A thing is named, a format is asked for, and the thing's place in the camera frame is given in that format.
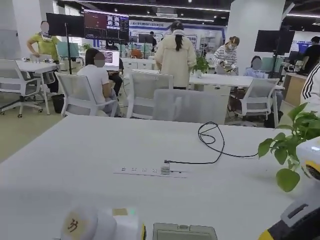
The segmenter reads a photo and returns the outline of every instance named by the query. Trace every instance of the ceiling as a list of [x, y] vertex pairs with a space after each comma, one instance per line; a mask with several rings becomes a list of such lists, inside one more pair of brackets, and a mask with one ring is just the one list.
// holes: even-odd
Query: ceiling
[[[219, 10], [230, 10], [231, 3], [233, 0], [192, 0], [189, 3], [188, 0], [85, 0], [89, 5], [85, 8], [97, 8], [106, 12], [114, 12], [117, 9], [118, 13], [130, 14], [130, 15], [150, 15], [156, 16], [157, 8], [146, 5], [156, 6], [174, 6], [174, 7], [185, 7], [190, 9], [175, 8], [178, 17], [190, 18], [190, 19], [201, 19], [201, 20], [214, 20], [214, 22], [205, 22], [207, 25], [216, 26], [227, 26], [229, 12], [223, 11], [211, 11], [202, 9], [219, 9]], [[294, 8], [291, 10], [291, 14], [302, 14], [302, 15], [317, 15], [320, 16], [320, 0], [287, 0], [285, 9], [292, 3], [295, 3]], [[85, 2], [74, 1], [63, 1], [68, 5], [72, 5], [76, 8], [81, 8], [85, 5]], [[131, 17], [135, 20], [145, 20], [146, 18]], [[172, 22], [172, 19], [154, 19], [155, 21], [161, 22]], [[283, 22], [283, 26], [290, 26], [291, 30], [295, 31], [308, 31], [308, 32], [320, 32], [320, 26], [313, 25], [316, 18], [310, 17], [293, 17], [287, 16]], [[184, 23], [197, 23], [199, 21], [183, 20]]]

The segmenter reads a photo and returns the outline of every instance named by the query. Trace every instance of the cream coat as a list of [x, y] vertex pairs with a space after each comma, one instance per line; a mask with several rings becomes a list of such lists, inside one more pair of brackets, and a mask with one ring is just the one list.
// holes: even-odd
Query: cream coat
[[176, 51], [176, 36], [166, 36], [158, 45], [155, 60], [162, 65], [161, 73], [174, 76], [174, 87], [189, 86], [189, 69], [197, 64], [197, 56], [192, 42], [182, 37], [182, 48]]

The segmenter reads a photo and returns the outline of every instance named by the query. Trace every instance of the striped shirt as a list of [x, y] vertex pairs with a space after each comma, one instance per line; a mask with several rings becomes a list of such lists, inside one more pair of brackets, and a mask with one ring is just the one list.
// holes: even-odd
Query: striped shirt
[[301, 104], [308, 103], [305, 112], [317, 112], [320, 116], [320, 63], [308, 75], [300, 96]]
[[230, 68], [232, 65], [237, 67], [238, 60], [236, 49], [227, 50], [225, 45], [219, 47], [213, 55], [213, 64], [219, 66], [219, 64], [224, 60], [227, 61], [227, 63], [224, 64], [225, 67]]

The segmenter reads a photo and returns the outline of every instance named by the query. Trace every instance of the power outlet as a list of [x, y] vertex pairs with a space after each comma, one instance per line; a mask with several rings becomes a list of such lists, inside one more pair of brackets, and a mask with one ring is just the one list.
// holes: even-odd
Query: power outlet
[[157, 168], [139, 168], [139, 167], [119, 167], [113, 171], [114, 174], [129, 174], [129, 175], [143, 175], [143, 176], [156, 176], [167, 178], [182, 178], [188, 177], [187, 172], [171, 171], [170, 175], [162, 175], [160, 169]]

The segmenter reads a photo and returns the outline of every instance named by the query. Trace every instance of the potted plant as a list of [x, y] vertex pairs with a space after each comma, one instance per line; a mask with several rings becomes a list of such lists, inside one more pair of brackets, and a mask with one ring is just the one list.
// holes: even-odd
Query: potted plant
[[81, 45], [81, 49], [85, 52], [87, 51], [88, 49], [91, 48], [91, 45], [89, 43], [84, 43]]
[[300, 175], [297, 172], [299, 167], [306, 173], [300, 165], [296, 147], [305, 141], [320, 136], [320, 117], [314, 111], [303, 112], [306, 105], [307, 103], [297, 106], [288, 113], [292, 120], [292, 126], [279, 125], [277, 127], [277, 129], [290, 130], [291, 135], [286, 136], [281, 132], [275, 138], [267, 138], [258, 147], [259, 158], [270, 151], [280, 165], [287, 164], [286, 168], [280, 169], [276, 174], [278, 186], [286, 193], [291, 192], [300, 181]]
[[201, 78], [201, 75], [205, 74], [208, 68], [208, 61], [203, 56], [198, 56], [196, 58], [196, 65], [193, 67], [193, 73], [195, 73], [198, 78]]

